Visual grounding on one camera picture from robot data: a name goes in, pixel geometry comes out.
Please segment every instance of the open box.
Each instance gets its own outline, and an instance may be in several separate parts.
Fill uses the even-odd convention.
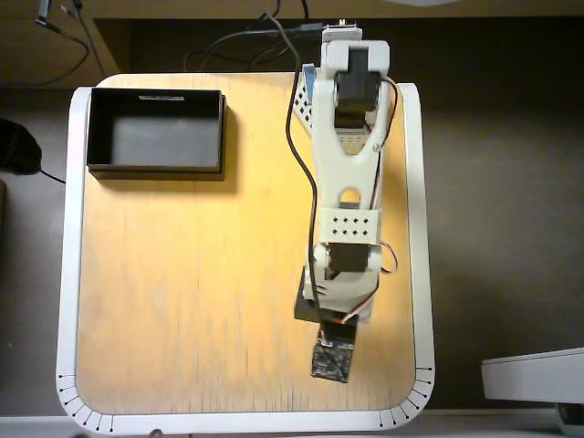
[[[92,89],[87,163],[99,179],[222,180],[220,90]]]

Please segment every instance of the cable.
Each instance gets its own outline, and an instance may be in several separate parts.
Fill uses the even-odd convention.
[[[276,9],[274,10],[274,12],[272,13],[272,16],[275,17],[278,15],[278,13],[280,12],[280,4],[282,3],[282,0],[276,0]],[[267,18],[266,13],[263,13],[262,15],[260,15],[258,18],[255,19],[255,21],[249,25],[248,27],[246,27],[244,30],[249,30],[252,29],[254,27],[256,27],[257,25],[259,25],[262,21],[265,21]]]
[[[297,27],[291,27],[291,28],[287,28],[286,30],[284,30],[284,28],[282,28],[282,30],[284,30],[285,34],[302,34],[302,35],[321,35],[322,33],[322,28],[323,25],[322,23],[306,23],[304,25],[300,25]],[[239,38],[239,37],[254,37],[254,36],[272,36],[275,37],[278,35],[278,31],[274,30],[274,29],[267,29],[267,30],[242,30],[239,32],[234,32],[233,34],[229,34],[226,36],[223,36],[217,40],[215,40],[206,50],[205,50],[205,55],[203,57],[203,59],[201,60],[201,63],[199,64],[199,67],[197,68],[197,72],[202,72],[204,66],[206,65],[207,61],[209,60],[209,57],[213,54],[213,52],[222,44],[224,44],[225,42],[234,39],[234,38]],[[184,57],[184,61],[183,64],[187,64],[189,61],[191,53],[187,53]]]
[[[299,35],[295,35],[295,36],[291,36],[290,40],[293,40],[295,38],[299,37]],[[264,57],[264,55],[266,55],[267,53],[273,51],[273,50],[277,50],[279,48],[282,47],[282,50],[280,50],[275,56],[270,57],[268,59],[264,59],[261,62],[259,61],[259,59],[261,59],[262,57]],[[286,46],[285,42],[282,43],[278,43],[278,44],[274,44],[273,46],[268,47],[265,50],[262,50],[261,52],[257,53],[251,61],[249,61],[248,65],[247,65],[247,71],[252,71],[252,68],[254,67],[255,64],[269,64],[270,62],[275,61],[276,59],[278,59],[279,57],[281,57],[282,55],[286,54],[286,52],[289,50],[288,46]]]
[[[394,268],[392,271],[390,271],[390,270],[388,270],[388,269],[385,269],[385,268],[382,266],[382,267],[381,267],[381,272],[382,272],[383,274],[393,274],[395,271],[397,271],[397,270],[398,270],[398,267],[399,267],[399,265],[398,265],[398,257],[395,255],[395,251],[393,251],[393,248],[391,247],[391,245],[390,245],[390,244],[388,244],[387,242],[380,241],[380,245],[381,245],[381,246],[385,246],[387,249],[389,249],[389,250],[390,250],[390,253],[391,253],[391,255],[393,256],[393,261],[395,262],[395,268]]]
[[[83,20],[83,17],[81,16],[81,11],[77,11],[78,12],[78,21],[81,23],[81,27],[83,27],[83,32],[85,32],[86,37],[88,38],[89,41],[89,45],[91,46],[91,51],[93,52],[93,56],[95,57],[95,60],[98,63],[98,67],[99,67],[99,71],[101,72],[101,76],[103,78],[106,77],[106,70],[103,68],[103,65],[101,64],[101,59],[99,59],[99,55],[98,55],[98,51],[95,49],[95,45],[93,44],[93,38],[91,37],[91,34],[89,33],[88,27],[85,24],[85,21]]]
[[[345,315],[343,317],[343,319],[340,321],[341,324],[345,324],[347,323],[347,321],[351,318],[353,318],[355,315],[357,315],[359,312],[361,312],[369,303],[370,301],[373,299],[373,295],[375,295],[375,292],[377,292],[377,289],[375,289],[373,292],[371,292],[370,294],[368,294],[365,299],[363,299],[357,306],[355,306],[347,315]]]
[[[297,52],[296,48],[294,47],[294,45],[292,44],[292,42],[290,41],[290,38],[288,38],[288,35],[286,35],[286,31],[284,30],[282,25],[280,25],[280,23],[275,18],[273,18],[272,15],[269,14],[268,12],[266,12],[266,16],[277,27],[277,30],[280,33],[280,36],[282,36],[282,38],[286,42],[286,45],[288,46],[288,48],[290,49],[290,51],[292,52],[292,54],[294,55],[294,58],[296,60],[296,65],[294,68],[294,81],[292,82],[292,90],[290,91],[290,101],[288,102],[288,110],[287,110],[287,115],[286,115],[286,139],[287,139],[290,151],[292,152],[292,155],[294,155],[294,158],[296,159],[296,161],[298,162],[298,164],[302,168],[302,171],[307,176],[308,182],[310,183],[310,189],[312,190],[312,204],[310,207],[310,223],[308,226],[308,273],[310,275],[310,286],[312,288],[312,298],[314,300],[315,307],[317,308],[318,320],[319,320],[319,322],[321,322],[321,324],[320,324],[321,336],[323,339],[326,339],[326,333],[324,332],[324,326],[322,325],[322,321],[324,319],[322,317],[322,309],[320,308],[320,300],[318,298],[317,280],[316,280],[316,276],[314,274],[314,255],[312,254],[313,253],[313,246],[314,246],[314,228],[315,228],[315,222],[316,222],[316,217],[317,217],[318,188],[317,188],[317,183],[314,181],[314,178],[312,177],[312,174],[310,173],[310,170],[308,169],[307,165],[302,160],[302,157],[300,157],[300,155],[298,154],[296,146],[294,145],[294,142],[292,140],[292,135],[290,134],[290,122],[292,120],[292,109],[294,108],[294,98],[296,96],[296,88],[298,86],[298,78],[300,76],[301,60],[300,60],[300,55],[298,54],[298,52]]]
[[[380,241],[380,244],[382,246],[385,246],[386,248],[388,248],[391,252],[391,255],[393,256],[393,260],[395,261],[395,268],[390,271],[388,269],[385,269],[383,266],[381,267],[381,272],[383,274],[393,274],[395,271],[398,270],[398,257],[395,255],[395,252],[393,251],[393,248],[391,247],[390,244],[388,244],[387,242],[383,242]],[[370,301],[373,299],[373,296],[375,295],[375,292],[378,291],[379,288],[376,288],[373,292],[371,292],[370,294],[368,294],[365,299],[363,299],[357,306],[355,306],[347,315],[345,315],[343,317],[343,319],[340,321],[341,324],[345,324],[349,319],[353,318],[355,315],[357,315],[359,312],[361,312],[369,303]]]
[[[397,84],[392,79],[383,78],[381,81],[389,83],[391,85],[391,87],[393,88],[393,92],[395,93],[395,105],[393,105],[393,110],[391,111],[390,122],[388,123],[387,131],[385,132],[385,138],[383,139],[383,142],[381,143],[381,147],[383,147],[383,146],[385,146],[385,142],[387,141],[388,137],[390,136],[391,125],[393,123],[393,119],[395,118],[396,109],[398,108],[398,102],[400,101],[400,94],[398,91]],[[366,124],[366,126],[371,131],[371,127],[368,124]],[[380,175],[381,175],[381,151],[380,151],[379,158],[377,160],[377,170],[375,171],[375,181],[373,183],[373,193],[371,195],[371,202],[370,202],[370,207],[369,207],[370,210],[373,209],[373,207],[375,206],[375,203],[377,201],[377,191],[379,190]]]
[[[188,69],[189,69],[188,62],[189,62],[189,59],[193,55],[204,55],[206,53],[207,53],[206,50],[191,50],[190,52],[187,52],[186,54],[184,54],[184,57],[182,57],[182,72],[186,73],[188,71]],[[227,55],[222,55],[221,53],[212,53],[210,55],[210,57],[216,57],[217,59],[223,59],[225,61],[235,62],[236,64],[249,64],[249,61],[247,59],[228,57]]]
[[[37,20],[36,22],[39,23],[42,27],[44,27],[44,28],[46,28],[46,29],[48,29],[48,30],[50,30],[52,32],[55,32],[56,34],[61,35],[61,36],[65,37],[65,38],[70,39],[71,41],[74,41],[74,42],[78,43],[79,45],[83,46],[83,49],[85,50],[85,53],[83,54],[83,56],[81,57],[81,59],[77,62],[77,64],[75,64],[72,68],[70,68],[69,70],[67,70],[62,75],[59,75],[59,76],[57,76],[55,78],[52,78],[52,79],[49,79],[49,80],[44,80],[44,81],[41,81],[41,82],[6,82],[6,83],[3,83],[2,84],[2,87],[5,87],[5,86],[45,87],[47,85],[54,84],[55,82],[59,82],[61,79],[66,78],[67,76],[71,75],[88,58],[88,56],[89,56],[89,47],[83,41],[81,41],[80,39],[72,36],[71,34],[68,34],[64,30],[59,29],[58,27],[55,27],[55,26],[50,25],[49,23],[44,23],[44,22],[41,22],[40,20]]]
[[[41,172],[43,175],[45,175],[45,176],[47,176],[48,178],[50,178],[51,180],[55,180],[55,181],[57,181],[58,183],[65,184],[65,180],[61,180],[60,178],[58,178],[58,177],[56,177],[56,176],[53,176],[53,175],[51,175],[50,173],[43,171],[42,169],[40,170],[40,172]]]
[[[302,9],[304,10],[304,19],[309,20],[310,14],[308,13],[307,0],[301,0],[301,2],[302,2]]]
[[[219,46],[221,46],[224,42],[229,41],[230,39],[234,39],[234,38],[239,38],[239,37],[254,37],[254,36],[258,36],[258,35],[274,35],[275,31],[273,30],[241,30],[239,32],[234,32],[233,34],[229,34],[226,36],[222,36],[221,38],[215,40],[205,51],[204,51],[204,57],[203,59],[201,59],[201,62],[199,63],[199,67],[197,68],[197,71],[202,71],[204,66],[207,63],[207,60],[209,59],[209,57],[211,57],[213,55],[213,52],[216,48],[218,48]],[[190,52],[187,52],[184,55],[184,58],[182,59],[182,69],[183,71],[186,73],[186,66],[188,66],[189,63],[189,59],[191,58],[191,56],[195,53],[198,52],[199,50],[193,50]]]
[[[269,59],[268,61],[265,61],[265,62],[271,62],[274,59],[277,59],[277,58],[281,57],[282,55],[284,55],[289,50],[289,48],[286,45],[286,43],[274,44],[273,46],[270,46],[270,47],[266,48],[265,50],[262,50],[261,52],[259,52],[258,54],[256,54],[252,58],[252,60],[249,61],[249,63],[247,64],[247,71],[252,71],[252,68],[254,67],[255,64],[258,63],[259,59],[261,59],[262,57],[264,57],[265,55],[267,55],[269,52],[274,51],[274,50],[278,50],[279,48],[282,48],[282,47],[284,49],[281,50],[275,57]]]

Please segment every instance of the brown desk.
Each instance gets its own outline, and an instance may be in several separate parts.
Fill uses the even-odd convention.
[[[292,74],[118,75],[101,87],[221,89],[224,182],[85,177],[77,386],[102,413],[387,409],[414,380],[402,105],[384,163],[382,276],[350,381],[310,377],[317,325],[295,320],[308,182],[284,134]],[[295,143],[311,162],[297,120]]]

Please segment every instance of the desk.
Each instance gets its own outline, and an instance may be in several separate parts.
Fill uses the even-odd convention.
[[[415,87],[400,86],[384,163],[381,235],[400,268],[381,278],[341,384],[310,377],[317,325],[293,318],[310,190],[284,135],[291,83],[292,74],[270,73],[118,75],[99,84],[220,89],[224,182],[96,180],[85,165],[89,89],[76,92],[57,387],[90,430],[379,430],[408,422],[427,402],[433,340]],[[311,164],[297,120],[292,136]]]

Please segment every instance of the robotic arm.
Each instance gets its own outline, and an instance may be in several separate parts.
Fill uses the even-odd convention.
[[[369,319],[379,285],[383,144],[391,107],[390,48],[361,36],[355,26],[329,26],[322,33],[311,101],[320,192],[313,267],[320,309],[308,262],[295,305],[295,318],[320,323],[312,375],[343,382],[358,322]]]

